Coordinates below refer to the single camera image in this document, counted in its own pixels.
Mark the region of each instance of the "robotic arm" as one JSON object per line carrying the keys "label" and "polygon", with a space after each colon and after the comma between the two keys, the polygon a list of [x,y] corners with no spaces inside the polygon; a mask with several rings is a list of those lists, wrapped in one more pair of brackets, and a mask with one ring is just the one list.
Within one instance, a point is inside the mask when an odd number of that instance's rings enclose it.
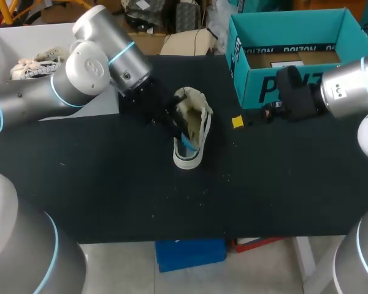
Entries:
{"label": "robotic arm", "polygon": [[[264,111],[290,121],[327,112],[336,118],[368,113],[368,57],[324,73],[317,85],[303,85],[299,71],[287,67],[278,71],[277,85],[281,103],[266,105]],[[368,114],[359,126],[358,142],[368,157]],[[368,212],[343,239],[329,266],[339,294],[368,294]]]}
{"label": "robotic arm", "polygon": [[[273,102],[262,109],[263,118],[281,116],[300,121],[331,113],[344,118],[357,113],[368,114],[368,56],[336,67],[322,76],[321,83],[305,85],[294,66],[280,69],[277,87],[281,102]],[[368,157],[368,115],[358,129],[358,141]]]}
{"label": "robotic arm", "polygon": [[72,28],[77,45],[51,76],[0,83],[0,133],[51,116],[77,112],[112,83],[147,122],[160,122],[177,138],[188,136],[173,97],[151,75],[151,64],[104,6]]}

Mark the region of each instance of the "black table surface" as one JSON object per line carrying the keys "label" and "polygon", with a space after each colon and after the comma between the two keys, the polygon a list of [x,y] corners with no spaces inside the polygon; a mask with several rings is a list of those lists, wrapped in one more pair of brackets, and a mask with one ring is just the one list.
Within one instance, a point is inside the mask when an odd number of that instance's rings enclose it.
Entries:
{"label": "black table surface", "polygon": [[80,243],[346,234],[368,209],[361,117],[233,129],[241,114],[224,56],[150,58],[175,91],[214,110],[200,167],[126,115],[43,121],[0,135],[0,173]]}

